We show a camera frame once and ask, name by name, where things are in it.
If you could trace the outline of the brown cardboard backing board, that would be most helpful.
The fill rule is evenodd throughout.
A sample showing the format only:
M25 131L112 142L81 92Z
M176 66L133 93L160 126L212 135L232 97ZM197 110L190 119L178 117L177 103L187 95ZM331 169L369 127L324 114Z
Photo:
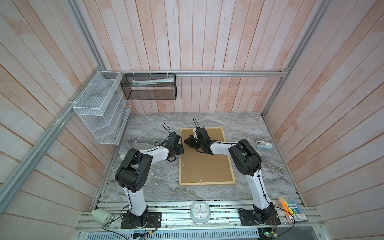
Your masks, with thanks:
M183 144L179 161L179 186L234 185L236 183L229 156L202 154Z

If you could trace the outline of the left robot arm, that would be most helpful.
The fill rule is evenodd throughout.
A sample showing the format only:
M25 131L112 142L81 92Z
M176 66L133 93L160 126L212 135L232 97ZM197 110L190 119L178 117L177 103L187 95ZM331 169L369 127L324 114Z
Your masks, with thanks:
M124 222L136 227L143 227L148 221L148 205L144 200L143 187L147 181L152 164L160 161L170 161L171 158L184 153L181 136L176 132L169 133L168 137L155 148L149 150L130 149L121 165L115 179L125 191L130 209L124 216Z

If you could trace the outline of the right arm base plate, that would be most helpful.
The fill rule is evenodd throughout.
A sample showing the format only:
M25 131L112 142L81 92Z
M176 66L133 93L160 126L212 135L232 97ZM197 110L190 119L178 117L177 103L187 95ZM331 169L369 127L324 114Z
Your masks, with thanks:
M266 216L263 216L262 213L255 210L238 209L238 214L242 226L281 225L281 220L276 210Z

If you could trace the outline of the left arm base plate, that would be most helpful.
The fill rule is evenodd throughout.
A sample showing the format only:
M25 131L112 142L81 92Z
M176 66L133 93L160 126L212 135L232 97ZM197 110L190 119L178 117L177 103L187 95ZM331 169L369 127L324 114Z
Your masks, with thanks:
M141 229L145 227L158 229L161 227L161 222L161 212L143 213L142 216L127 212L122 216L121 229Z

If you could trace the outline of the light wooden picture frame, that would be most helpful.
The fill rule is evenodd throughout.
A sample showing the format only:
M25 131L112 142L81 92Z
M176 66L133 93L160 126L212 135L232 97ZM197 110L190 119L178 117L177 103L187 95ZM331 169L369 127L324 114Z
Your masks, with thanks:
M234 185L236 183L229 148L222 127L206 128L214 141L215 155L196 151L183 143L184 154L179 160L179 186Z

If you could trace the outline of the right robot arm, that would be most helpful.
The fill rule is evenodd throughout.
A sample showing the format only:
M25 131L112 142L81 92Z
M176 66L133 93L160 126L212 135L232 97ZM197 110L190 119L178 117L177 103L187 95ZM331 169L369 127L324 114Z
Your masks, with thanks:
M199 153L230 156L237 170L246 176L253 198L253 219L258 225L270 223L277 215L275 206L269 198L262 178L262 158L245 140L237 142L214 141L205 128L194 128L194 134L184 143Z

